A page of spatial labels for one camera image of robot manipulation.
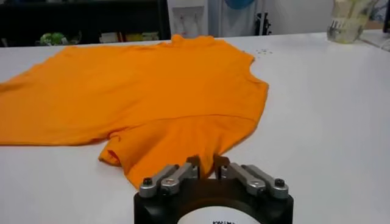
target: wire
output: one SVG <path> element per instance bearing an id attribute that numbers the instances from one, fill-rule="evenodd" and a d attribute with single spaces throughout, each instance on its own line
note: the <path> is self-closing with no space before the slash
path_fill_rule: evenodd
<path id="1" fill-rule="evenodd" d="M 385 47 L 386 44 L 388 44 L 388 43 L 390 43 L 390 38 L 387 39 L 387 40 L 385 40 L 385 41 L 380 45 L 379 49 L 383 49 L 383 47 Z"/>
<path id="2" fill-rule="evenodd" d="M 263 35 L 265 14 L 266 14 L 266 0 L 261 0 L 261 17 L 262 17 L 262 19 L 260 20 L 260 28 L 259 28 L 259 32 L 258 32 L 259 36 Z"/>
<path id="3" fill-rule="evenodd" d="M 196 28 L 197 28 L 197 35 L 198 35 L 198 36 L 203 35 L 202 29 L 200 28 L 200 25 L 199 25 L 199 19 L 198 19 L 196 13 L 195 13 L 195 15 L 194 15 L 194 22 L 195 22 L 195 25 L 196 25 Z"/>
<path id="4" fill-rule="evenodd" d="M 187 31 L 186 31 L 186 27 L 185 27 L 185 24 L 184 24 L 184 16 L 183 16 L 183 14 L 180 15 L 180 22 L 182 22 L 182 26 L 183 26 L 182 35 L 184 37 L 187 37 Z"/>

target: blue object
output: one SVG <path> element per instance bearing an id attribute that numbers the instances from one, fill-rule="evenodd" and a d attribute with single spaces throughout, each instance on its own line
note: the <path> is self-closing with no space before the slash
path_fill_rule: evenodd
<path id="1" fill-rule="evenodd" d="M 244 9 L 251 5 L 254 0 L 225 0 L 226 4 L 232 9 Z"/>

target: green object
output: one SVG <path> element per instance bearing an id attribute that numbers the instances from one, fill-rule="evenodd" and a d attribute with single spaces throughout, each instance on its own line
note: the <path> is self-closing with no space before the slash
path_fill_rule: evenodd
<path id="1" fill-rule="evenodd" d="M 53 46 L 68 44 L 68 41 L 62 33 L 45 33 L 40 38 L 40 45 Z"/>
<path id="2" fill-rule="evenodd" d="M 53 44 L 53 45 L 59 45 L 59 44 L 63 44 L 62 43 L 62 38 L 64 38 L 65 36 L 64 36 L 64 34 L 62 34 L 62 33 L 53 33 L 52 35 L 51 35 L 51 43 Z"/>

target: black shelf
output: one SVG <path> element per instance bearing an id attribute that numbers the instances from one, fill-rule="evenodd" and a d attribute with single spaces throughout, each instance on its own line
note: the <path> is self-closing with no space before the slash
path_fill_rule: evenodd
<path id="1" fill-rule="evenodd" d="M 82 33 L 81 44 L 99 43 L 105 32 L 158 32 L 171 37 L 166 0 L 123 0 L 0 5 L 0 38 L 34 46 L 48 32 Z"/>

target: metal bracket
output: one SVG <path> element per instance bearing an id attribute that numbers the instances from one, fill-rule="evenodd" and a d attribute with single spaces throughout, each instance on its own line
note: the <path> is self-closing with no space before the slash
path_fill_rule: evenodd
<path id="1" fill-rule="evenodd" d="M 237 163 L 230 163 L 227 166 L 227 178 L 237 178 L 246 187 L 246 191 L 254 196 L 266 189 L 263 180 L 254 177 Z"/>
<path id="2" fill-rule="evenodd" d="M 143 198 L 151 198 L 157 194 L 157 189 L 163 178 L 172 175 L 177 170 L 178 166 L 167 165 L 163 170 L 152 178 L 145 178 L 140 186 L 140 196 Z"/>
<path id="3" fill-rule="evenodd" d="M 192 163 L 185 163 L 176 170 L 171 176 L 164 178 L 161 181 L 161 189 L 168 195 L 173 195 L 179 192 L 180 182 L 185 178 L 193 177 Z"/>
<path id="4" fill-rule="evenodd" d="M 199 156 L 191 156 L 187 158 L 187 162 L 193 165 L 192 178 L 200 178 L 200 158 Z"/>
<path id="5" fill-rule="evenodd" d="M 285 181 L 282 179 L 274 179 L 270 175 L 266 174 L 259 168 L 254 165 L 243 166 L 246 171 L 248 171 L 251 175 L 262 179 L 266 185 L 269 194 L 277 199 L 286 199 L 288 198 L 288 185 L 285 184 Z"/>
<path id="6" fill-rule="evenodd" d="M 218 180 L 227 177 L 227 166 L 229 166 L 229 164 L 230 160 L 228 157 L 214 155 L 214 173 Z"/>

